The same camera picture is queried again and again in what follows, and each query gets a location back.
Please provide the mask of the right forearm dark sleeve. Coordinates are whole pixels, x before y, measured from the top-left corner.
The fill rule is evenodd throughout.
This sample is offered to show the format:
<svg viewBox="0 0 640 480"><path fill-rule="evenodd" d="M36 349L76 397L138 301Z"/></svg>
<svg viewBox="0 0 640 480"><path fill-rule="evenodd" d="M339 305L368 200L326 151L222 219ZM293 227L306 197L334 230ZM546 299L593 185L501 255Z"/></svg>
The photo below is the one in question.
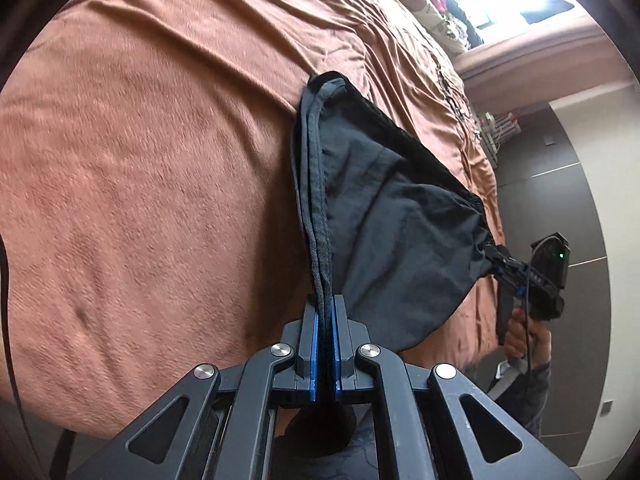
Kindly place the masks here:
<svg viewBox="0 0 640 480"><path fill-rule="evenodd" d="M499 363L488 396L535 438L540 439L542 412L548 400L551 363L521 374L508 362Z"/></svg>

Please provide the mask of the person's right hand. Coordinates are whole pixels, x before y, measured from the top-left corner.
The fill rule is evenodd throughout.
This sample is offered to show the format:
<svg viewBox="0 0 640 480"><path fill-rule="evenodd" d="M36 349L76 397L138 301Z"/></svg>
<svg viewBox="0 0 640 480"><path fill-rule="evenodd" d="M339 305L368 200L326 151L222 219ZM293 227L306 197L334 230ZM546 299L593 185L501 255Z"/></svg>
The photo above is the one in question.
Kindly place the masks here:
<svg viewBox="0 0 640 480"><path fill-rule="evenodd" d="M502 348L508 358L525 360L531 370L536 370L551 361L551 332L543 322L532 320L522 309L514 308Z"/></svg>

